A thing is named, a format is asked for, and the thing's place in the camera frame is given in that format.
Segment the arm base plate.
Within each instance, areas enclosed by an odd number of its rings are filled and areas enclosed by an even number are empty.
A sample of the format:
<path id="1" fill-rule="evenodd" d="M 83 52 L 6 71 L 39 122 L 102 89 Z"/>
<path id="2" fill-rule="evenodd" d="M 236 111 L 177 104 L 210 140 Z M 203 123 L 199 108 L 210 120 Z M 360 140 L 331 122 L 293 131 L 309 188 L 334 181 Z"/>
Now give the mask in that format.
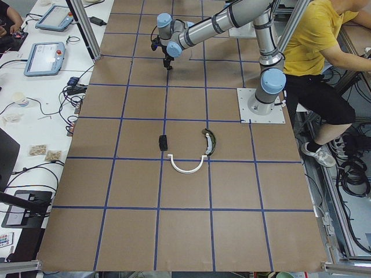
<path id="1" fill-rule="evenodd" d="M 260 103 L 255 88 L 237 88 L 241 123 L 285 124 L 282 101 L 279 96 L 271 104 Z"/>

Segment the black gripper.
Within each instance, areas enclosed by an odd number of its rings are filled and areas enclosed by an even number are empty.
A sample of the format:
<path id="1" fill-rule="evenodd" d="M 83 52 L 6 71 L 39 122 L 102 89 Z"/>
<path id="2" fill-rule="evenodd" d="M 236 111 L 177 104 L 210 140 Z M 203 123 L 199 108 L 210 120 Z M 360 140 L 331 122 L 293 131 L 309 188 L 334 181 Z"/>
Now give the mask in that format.
<path id="1" fill-rule="evenodd" d="M 173 67 L 171 66 L 171 62 L 174 60 L 174 58 L 168 54 L 165 54 L 165 57 L 163 58 L 163 66 L 167 70 L 171 70 Z"/>

